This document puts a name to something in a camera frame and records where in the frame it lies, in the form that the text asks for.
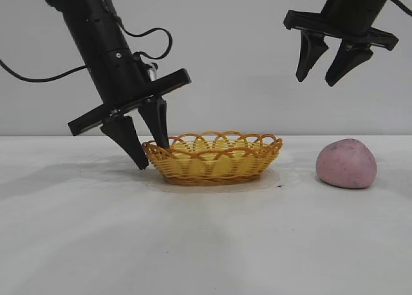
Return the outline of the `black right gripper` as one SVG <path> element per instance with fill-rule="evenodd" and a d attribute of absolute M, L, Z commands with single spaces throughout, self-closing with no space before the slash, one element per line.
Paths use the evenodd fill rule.
<path fill-rule="evenodd" d="M 373 27 L 387 0 L 326 0 L 319 13 L 289 10 L 283 21 L 301 31 L 301 48 L 295 76 L 303 82 L 319 58 L 329 49 L 325 37 L 340 39 L 335 59 L 325 75 L 329 86 L 373 56 L 371 46 L 389 51 L 398 38 Z"/>

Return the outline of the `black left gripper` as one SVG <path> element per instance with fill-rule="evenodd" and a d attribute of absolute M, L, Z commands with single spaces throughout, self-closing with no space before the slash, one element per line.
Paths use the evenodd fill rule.
<path fill-rule="evenodd" d="M 117 143 L 140 170 L 145 169 L 149 161 L 132 117 L 117 114 L 138 108 L 156 144 L 169 148 L 167 103 L 161 97 L 191 83 L 184 68 L 153 81 L 149 69 L 150 65 L 128 49 L 109 52 L 90 61 L 89 73 L 102 104 L 68 123 L 72 135 L 80 135 L 103 124 L 101 132 Z"/>

